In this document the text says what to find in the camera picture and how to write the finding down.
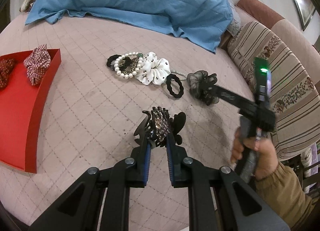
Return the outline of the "brown sleeve right forearm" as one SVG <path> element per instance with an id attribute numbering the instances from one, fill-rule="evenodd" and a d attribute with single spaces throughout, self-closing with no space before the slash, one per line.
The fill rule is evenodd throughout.
<path id="1" fill-rule="evenodd" d="M 255 182 L 257 194 L 291 230 L 319 230 L 319 200 L 306 195 L 294 171 L 282 163 Z"/>

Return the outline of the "right hand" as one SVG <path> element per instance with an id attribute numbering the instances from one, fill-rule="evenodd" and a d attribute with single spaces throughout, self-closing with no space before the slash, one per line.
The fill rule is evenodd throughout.
<path id="1" fill-rule="evenodd" d="M 274 145 L 269 139 L 262 138 L 259 141 L 257 141 L 255 137 L 241 139 L 240 128 L 237 128 L 234 134 L 231 163 L 236 163 L 242 159 L 245 147 L 256 151 L 259 155 L 257 167 L 254 173 L 257 181 L 267 178 L 275 172 L 279 161 Z"/>

